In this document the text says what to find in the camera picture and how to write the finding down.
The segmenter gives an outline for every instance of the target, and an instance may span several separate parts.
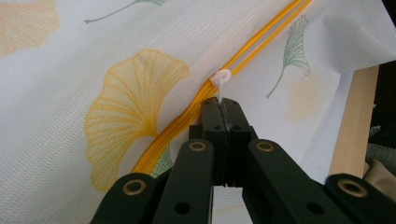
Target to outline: wooden edge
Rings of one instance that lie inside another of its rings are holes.
[[[363,175],[377,77],[378,66],[353,75],[329,175]]]

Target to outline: ginkgo leaf print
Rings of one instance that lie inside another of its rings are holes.
[[[108,190],[117,180],[128,147],[141,136],[157,136],[163,98],[190,74],[181,60],[156,49],[143,49],[112,66],[101,93],[85,118],[91,181]]]
[[[58,26],[53,0],[0,3],[0,57],[41,45]]]
[[[129,5],[125,6],[125,7],[122,7],[122,8],[120,8],[117,11],[113,11],[113,12],[111,12],[111,13],[103,16],[103,17],[100,17],[100,18],[97,18],[97,19],[94,19],[94,20],[85,20],[85,23],[90,23],[90,22],[94,22],[94,21],[100,21],[102,19],[105,19],[107,17],[110,17],[110,16],[112,16],[112,15],[114,15],[116,13],[119,13],[119,12],[123,11],[127,7],[130,7],[130,6],[132,6],[132,5],[136,4],[136,3],[141,3],[141,2],[150,2],[150,3],[153,3],[155,5],[160,6],[160,5],[162,5],[165,2],[165,0],[134,0],[131,4],[129,4]]]
[[[303,71],[304,75],[308,76],[310,73],[309,64],[304,56],[304,28],[308,20],[305,16],[300,17],[297,21],[295,21],[288,30],[288,42],[286,43],[285,53],[283,55],[283,68],[282,73],[280,74],[277,83],[272,88],[272,90],[267,94],[267,98],[271,96],[271,94],[276,89],[280,80],[283,77],[283,73],[285,69],[289,65],[294,65]]]

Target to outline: yellow cord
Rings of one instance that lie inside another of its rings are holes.
[[[294,8],[296,8],[303,0],[294,0],[288,6],[286,6],[281,12],[279,12],[268,24],[260,29],[249,41],[240,49],[236,54],[224,64],[221,69],[228,68],[233,64],[242,54],[251,48],[263,35],[265,35],[271,28],[273,28],[282,18],[288,15]],[[271,42],[300,12],[311,2],[311,0],[305,0],[278,28],[271,33],[260,45],[255,48],[240,64],[238,64],[232,71],[233,76],[238,73],[245,65],[250,62],[265,46]],[[146,151],[140,157],[139,161],[135,165],[132,173],[142,173],[150,175],[154,169],[155,164],[160,159],[166,147],[169,143],[175,139],[181,132],[186,130],[192,122],[198,118],[201,102],[214,93],[217,89],[212,85],[210,80],[206,80],[198,90],[194,99],[191,101],[189,106],[175,118],[148,146]]]

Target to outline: yellow ginkgo leaf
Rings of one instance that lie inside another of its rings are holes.
[[[85,119],[86,156],[96,189],[108,190],[114,184],[135,139],[158,134],[163,98],[189,74],[185,63],[156,49],[143,49],[107,71],[102,92]]]
[[[0,3],[0,56],[39,46],[58,25],[53,0]]]

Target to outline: wooden board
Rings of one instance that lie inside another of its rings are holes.
[[[353,76],[329,175],[363,175],[377,76],[378,66]]]

